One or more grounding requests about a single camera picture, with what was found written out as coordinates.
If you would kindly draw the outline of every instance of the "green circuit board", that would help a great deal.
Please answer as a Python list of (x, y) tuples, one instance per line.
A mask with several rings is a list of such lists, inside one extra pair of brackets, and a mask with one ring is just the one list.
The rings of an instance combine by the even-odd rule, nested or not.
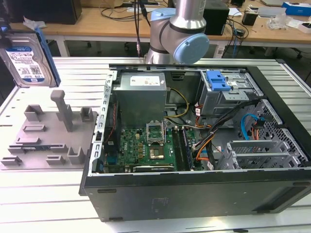
[[(165, 144), (160, 146), (148, 145), (146, 128), (123, 129), (121, 133), (121, 152), (118, 154), (116, 164), (124, 166), (166, 165), (173, 166), (174, 170), (177, 170), (172, 129), (166, 129), (165, 132)], [(160, 135), (160, 128), (150, 130), (149, 137), (157, 138)], [(190, 146), (196, 142), (192, 130), (187, 130), (186, 135)]]

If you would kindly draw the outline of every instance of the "blue drive bay latch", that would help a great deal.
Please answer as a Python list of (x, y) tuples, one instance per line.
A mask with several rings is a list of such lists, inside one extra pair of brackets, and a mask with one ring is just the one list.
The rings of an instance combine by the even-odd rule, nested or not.
[(219, 70), (206, 71), (206, 77), (212, 91), (230, 91), (231, 87), (225, 81), (225, 77)]

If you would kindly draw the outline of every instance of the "floor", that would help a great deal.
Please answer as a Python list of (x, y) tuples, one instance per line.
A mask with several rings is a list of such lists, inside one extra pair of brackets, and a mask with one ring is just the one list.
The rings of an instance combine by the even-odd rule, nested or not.
[[(101, 42), (102, 51), (97, 53), (95, 42), (91, 42), (92, 47), (88, 48), (87, 42), (85, 41), (68, 41), (68, 47), (71, 56), (77, 57), (136, 57), (136, 44), (129, 43), (128, 50), (124, 49), (124, 43), (122, 42)], [(142, 44), (142, 52), (146, 54), (148, 52), (149, 44)], [(52, 56), (60, 56), (59, 50), (56, 43), (50, 44), (50, 49)], [(214, 55), (215, 46), (211, 45), (205, 58), (212, 58)], [(233, 47), (231, 46), (228, 49), (228, 52), (225, 54), (225, 58), (232, 57)], [(279, 58), (283, 59), (302, 79), (305, 79), (307, 75), (311, 72), (311, 49), (304, 49), (305, 53), (302, 54), (301, 59), (297, 59), (297, 52), (290, 48), (278, 48), (274, 55), (271, 57), (265, 57), (265, 49), (261, 47), (240, 47), (238, 48), (238, 54), (236, 58), (245, 58), (245, 59), (271, 59)], [(0, 77), (0, 105), (3, 103), (6, 96), (14, 87), (12, 78), (10, 75), (4, 78), (5, 75)], [(311, 85), (311, 76), (308, 78), (307, 83)]]

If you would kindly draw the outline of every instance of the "open computer chassis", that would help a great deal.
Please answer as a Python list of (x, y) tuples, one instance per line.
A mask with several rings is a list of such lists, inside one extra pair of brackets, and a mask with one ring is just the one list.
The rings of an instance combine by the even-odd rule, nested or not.
[[(213, 91), (207, 70), (219, 70), (231, 94)], [(158, 76), (160, 84), (133, 87), (129, 80), (137, 76)], [(200, 106), (200, 116), (189, 111), (184, 122), (196, 121), (203, 129), (163, 120), (175, 115), (172, 109), (186, 108), (172, 89), (184, 94), (190, 106)], [(193, 145), (208, 124), (254, 99), (257, 104), (241, 108), (218, 129), (213, 147), (201, 154), (209, 161), (198, 163)], [(251, 140), (241, 133), (245, 114), (265, 118), (257, 140), (251, 138), (252, 117), (245, 121)], [(150, 116), (154, 121), (148, 125)], [(160, 150), (148, 138), (153, 126), (163, 130), (154, 136)], [(91, 148), (81, 187), (101, 221), (279, 213), (311, 192), (311, 136), (257, 67), (110, 65)]]

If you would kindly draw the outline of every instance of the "desk leg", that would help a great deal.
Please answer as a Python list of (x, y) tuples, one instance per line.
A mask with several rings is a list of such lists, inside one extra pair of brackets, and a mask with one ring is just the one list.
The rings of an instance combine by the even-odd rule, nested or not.
[(266, 47), (266, 52), (264, 53), (264, 56), (271, 57), (273, 55), (274, 50), (275, 47)]
[(216, 45), (213, 58), (222, 58), (227, 42)]
[(102, 52), (102, 46), (100, 41), (96, 41), (96, 51), (97, 54), (100, 54)]
[(66, 40), (64, 40), (64, 38), (57, 38), (56, 42), (57, 42), (57, 46), (58, 46), (60, 55), (62, 57), (70, 57)]

